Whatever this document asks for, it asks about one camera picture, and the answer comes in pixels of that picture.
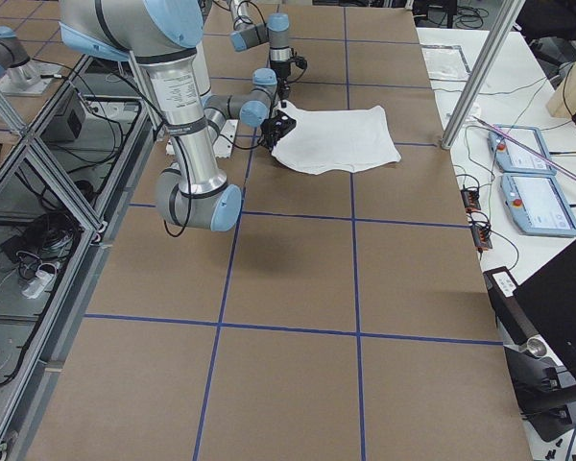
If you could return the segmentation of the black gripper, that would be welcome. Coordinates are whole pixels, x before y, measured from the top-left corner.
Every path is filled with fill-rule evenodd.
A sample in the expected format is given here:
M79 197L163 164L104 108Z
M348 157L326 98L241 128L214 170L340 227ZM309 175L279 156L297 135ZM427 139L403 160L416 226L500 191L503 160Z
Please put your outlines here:
M308 67L307 59L298 55L295 50L271 50L269 52L269 62L271 69L276 73L276 78L281 84L297 82ZM294 79L291 78L293 65L300 70L300 74Z
M287 107L290 96L290 85L281 82L278 86L278 101L282 109ZM287 135L297 126L297 121L282 110L278 110L272 118L266 119L261 124L261 145L271 153L282 137Z

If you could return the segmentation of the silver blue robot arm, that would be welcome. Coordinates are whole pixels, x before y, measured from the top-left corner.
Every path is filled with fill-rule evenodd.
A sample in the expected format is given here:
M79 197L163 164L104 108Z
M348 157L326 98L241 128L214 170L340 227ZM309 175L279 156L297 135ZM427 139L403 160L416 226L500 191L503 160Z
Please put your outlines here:
M292 47L290 19L287 13L275 12L264 18L253 1L227 1L233 31L230 41L236 52L262 44L269 45L269 65L277 78L277 94L287 100L291 84L297 82L308 67L307 59Z
M276 12L253 24L244 1L229 6L237 51L268 44L268 66L252 76L252 90L228 96L209 92L206 64L198 59L204 8L198 1L62 1L60 31L70 48L94 58L134 61L147 75L152 109L170 136L175 163L156 183L156 208L166 224L228 231L238 220L241 189L218 167L213 144L229 119L263 131L273 149L296 123L276 110L289 94L297 60L290 20Z

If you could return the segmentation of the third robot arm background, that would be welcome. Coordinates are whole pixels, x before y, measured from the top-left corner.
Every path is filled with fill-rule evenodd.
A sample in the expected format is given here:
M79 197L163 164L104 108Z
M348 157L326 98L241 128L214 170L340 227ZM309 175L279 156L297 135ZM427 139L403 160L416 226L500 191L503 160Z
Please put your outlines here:
M14 30L0 26L0 90L11 96L39 96L48 85Z

